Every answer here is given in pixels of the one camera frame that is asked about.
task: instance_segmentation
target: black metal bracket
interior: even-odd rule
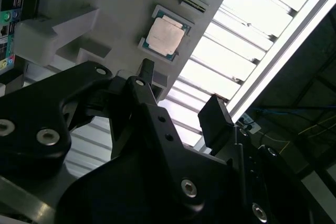
[[[110,119],[112,160],[67,189],[56,223],[332,223],[279,154],[252,146],[217,95],[198,115],[212,156],[186,148],[157,106],[153,67],[145,61],[139,76],[124,80],[86,62],[0,98],[0,175],[38,182],[55,174],[69,132],[98,115]],[[279,194],[279,181],[289,192]],[[293,202],[309,204],[290,211],[287,203],[290,217],[278,209],[296,188]]]
[[[54,174],[70,149],[67,121],[76,110],[76,98],[105,87],[111,78],[105,67],[86,62],[2,97],[1,174]]]

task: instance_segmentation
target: cable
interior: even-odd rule
[[[327,119],[325,119],[325,120],[323,120],[323,121],[321,121],[321,122],[319,122],[319,123],[317,123],[317,124],[315,124],[315,125],[313,125],[313,126],[310,126],[310,127],[306,128],[306,129],[304,129],[303,131],[299,132],[298,135],[301,135],[302,133],[304,133],[304,132],[306,132],[306,131],[308,131],[308,130],[310,130],[310,129],[312,129],[312,128],[315,128],[316,126],[319,126],[321,123],[325,123],[325,122],[327,122],[327,121],[329,121],[329,120],[331,120],[331,119],[333,119],[333,118],[336,118],[336,115],[334,115],[334,116],[332,116],[332,117],[330,117],[330,118],[327,118]],[[279,154],[281,154],[281,153],[287,148],[287,146],[288,146],[290,143],[291,143],[291,142],[289,141],[289,142],[288,142],[288,143],[281,149],[281,151],[279,152]]]
[[[250,125],[250,124],[254,124],[255,123],[255,121],[252,121],[252,122],[250,122],[250,123],[242,123],[244,126],[248,126],[248,125]]]
[[[325,120],[319,122],[319,124],[321,124],[321,123],[325,123],[325,122],[327,122],[327,121],[329,121],[329,120],[331,120],[331,119],[333,119],[333,118],[336,118],[336,115],[334,115],[334,116],[332,116],[332,117],[330,117],[330,118],[328,118],[328,119],[325,119]],[[313,126],[310,126],[310,127],[306,128],[306,129],[304,129],[304,130],[301,131],[298,135],[301,135],[302,133],[304,133],[304,132],[306,132],[306,131],[308,131],[308,130],[310,130],[310,129],[312,129],[312,128],[315,128],[316,126],[318,126],[318,124],[315,124],[315,125],[313,125]]]
[[[274,139],[272,137],[270,137],[269,135],[267,135],[266,133],[263,133],[261,131],[258,131],[259,134],[262,134],[263,136],[267,137],[268,139],[271,139],[275,142],[279,142],[279,143],[288,143],[289,141],[284,141],[284,140],[277,140],[277,139]]]
[[[316,134],[314,134],[314,135],[310,135],[310,136],[308,136],[308,138],[312,138],[312,137],[314,137],[314,136],[318,136],[318,135],[322,134],[323,132],[326,132],[327,130],[329,130],[329,129],[335,127],[335,126],[336,126],[336,123],[333,124],[332,126],[330,126],[329,128],[327,128],[327,129],[325,129],[325,130],[319,132],[319,133],[316,133]]]

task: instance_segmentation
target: electrical socket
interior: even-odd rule
[[[251,124],[249,124],[249,125],[252,126],[252,129],[248,130],[251,134],[255,134],[255,133],[257,133],[258,131],[261,130],[260,125],[257,124],[256,122],[254,122],[254,120],[253,120],[252,118],[250,118],[250,116],[249,116],[248,114],[244,113],[244,114],[241,116],[241,118],[243,118],[243,123],[244,123],[244,124],[249,124],[249,123],[251,123]]]

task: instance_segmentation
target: black plastic part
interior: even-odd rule
[[[230,139],[234,126],[225,107],[224,100],[215,94],[212,95],[199,112],[198,118],[204,135],[205,145],[212,149],[212,155],[216,155]]]
[[[141,63],[137,75],[145,80],[150,86],[152,86],[154,75],[154,61],[144,59]]]
[[[164,108],[143,103],[132,115],[137,125],[122,155],[69,187],[56,223],[240,223],[229,200],[239,193],[233,170],[185,149]],[[184,179],[196,197],[183,193]]]
[[[278,153],[274,156],[268,146],[261,146],[258,155],[271,211],[279,223],[334,223]]]
[[[261,159],[258,150],[251,144],[250,137],[245,136],[239,127],[232,128],[232,137],[216,157],[232,165],[237,173],[242,207],[240,214],[244,216],[246,223],[260,223],[252,212],[253,203],[257,203],[264,210],[267,223],[273,223]]]
[[[107,74],[99,74],[98,68]],[[92,87],[108,83],[111,77],[105,67],[85,62],[1,97],[0,102],[5,106],[0,111],[0,119],[13,122],[15,130],[0,137],[0,173],[30,177],[54,174],[71,145],[64,118],[69,110],[64,109],[65,105],[72,102],[71,111],[74,111],[76,98]],[[56,131],[59,141],[52,146],[38,142],[36,135],[42,129]]]

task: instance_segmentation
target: bolt hole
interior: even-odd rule
[[[171,134],[166,134],[166,139],[170,142],[174,140],[174,138]]]
[[[193,186],[191,185],[191,184],[186,184],[185,185],[185,189],[189,192],[189,193],[191,193],[192,191],[193,191]]]
[[[97,71],[97,73],[102,74],[102,75],[106,74],[106,71],[101,69],[101,68],[97,68],[96,71]]]
[[[46,140],[52,140],[54,139],[54,135],[50,134],[50,133],[45,133],[43,134],[43,138]]]
[[[6,125],[6,124],[0,124],[0,131],[7,131],[7,129],[8,129],[8,125]]]
[[[158,118],[159,118],[159,121],[160,121],[160,122],[163,122],[163,123],[166,122],[166,118],[164,118],[164,117],[162,117],[162,116],[159,116]]]

